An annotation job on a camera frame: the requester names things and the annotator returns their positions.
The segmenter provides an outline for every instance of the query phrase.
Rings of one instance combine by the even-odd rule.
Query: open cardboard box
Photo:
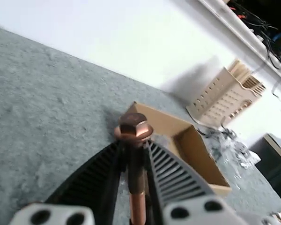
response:
[[[170,138],[168,149],[196,170],[214,192],[227,195],[232,190],[191,123],[137,102],[127,112],[144,114],[155,133]]]

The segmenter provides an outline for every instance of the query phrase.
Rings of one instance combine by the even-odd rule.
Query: gray carpet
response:
[[[25,204],[45,200],[113,141],[117,118],[135,100],[190,120],[168,94],[0,29],[0,225]],[[231,206],[281,210],[258,171],[248,180],[228,196]],[[122,181],[114,224],[128,224],[128,207]]]

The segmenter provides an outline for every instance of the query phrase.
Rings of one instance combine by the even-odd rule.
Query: desk organizer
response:
[[[265,89],[244,64],[235,60],[186,109],[199,124],[218,128],[250,107]]]

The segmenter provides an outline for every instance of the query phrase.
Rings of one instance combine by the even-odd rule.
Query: bolt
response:
[[[143,141],[153,133],[147,118],[141,113],[126,113],[119,118],[118,123],[119,126],[115,129],[115,135],[119,139]]]
[[[149,131],[147,118],[141,113],[129,113],[120,117],[121,134],[138,137]]]

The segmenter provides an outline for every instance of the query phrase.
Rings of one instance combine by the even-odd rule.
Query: copper bolt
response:
[[[130,218],[133,225],[145,225],[146,223],[146,196],[145,192],[130,194]]]
[[[153,133],[145,115],[137,112],[126,113],[118,120],[119,126],[115,128],[116,138],[127,142],[144,142]]]

